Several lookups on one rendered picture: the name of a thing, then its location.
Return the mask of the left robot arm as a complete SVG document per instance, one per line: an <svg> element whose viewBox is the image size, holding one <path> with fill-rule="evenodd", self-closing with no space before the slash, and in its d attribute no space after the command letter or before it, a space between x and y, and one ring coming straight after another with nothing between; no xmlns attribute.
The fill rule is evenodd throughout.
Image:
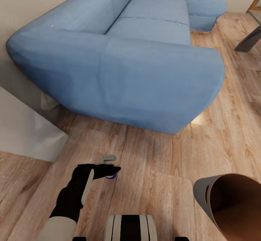
<svg viewBox="0 0 261 241"><path fill-rule="evenodd" d="M101 155L98 165L78 164L72 180L61 190L57 204L36 241L72 241L80 210L83 209L94 179L113 176L121 167L106 164L116 161L114 155Z"/></svg>

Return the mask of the trash can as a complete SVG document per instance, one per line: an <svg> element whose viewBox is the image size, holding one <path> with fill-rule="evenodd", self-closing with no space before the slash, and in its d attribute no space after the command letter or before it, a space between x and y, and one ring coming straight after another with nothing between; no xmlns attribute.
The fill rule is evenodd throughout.
<svg viewBox="0 0 261 241"><path fill-rule="evenodd" d="M261 241L261 183L228 173L198 179L193 194L227 241Z"/></svg>

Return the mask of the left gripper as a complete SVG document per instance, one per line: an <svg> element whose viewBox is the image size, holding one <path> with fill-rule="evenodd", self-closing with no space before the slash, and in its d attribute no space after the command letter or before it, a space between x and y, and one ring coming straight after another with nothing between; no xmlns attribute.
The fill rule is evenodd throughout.
<svg viewBox="0 0 261 241"><path fill-rule="evenodd" d="M114 167L113 164L98 164L98 166L101 169L101 174L99 178L105 177L105 176L113 176L115 173L119 172L121 167Z"/></svg>

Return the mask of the can of soda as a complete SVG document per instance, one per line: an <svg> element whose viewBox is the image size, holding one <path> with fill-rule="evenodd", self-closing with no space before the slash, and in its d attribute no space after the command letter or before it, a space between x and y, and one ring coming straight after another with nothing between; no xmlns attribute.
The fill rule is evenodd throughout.
<svg viewBox="0 0 261 241"><path fill-rule="evenodd" d="M113 175L113 176L106 176L106 178L108 178L108 179L114 179L114 178L116 177L116 175L117 175L117 173L115 173L115 175Z"/></svg>

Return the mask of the robot trunk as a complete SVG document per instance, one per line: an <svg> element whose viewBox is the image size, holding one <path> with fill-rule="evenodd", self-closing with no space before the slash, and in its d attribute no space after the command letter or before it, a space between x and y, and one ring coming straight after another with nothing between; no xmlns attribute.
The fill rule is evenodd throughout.
<svg viewBox="0 0 261 241"><path fill-rule="evenodd" d="M155 222L151 215L110 215L104 241L157 241Z"/></svg>

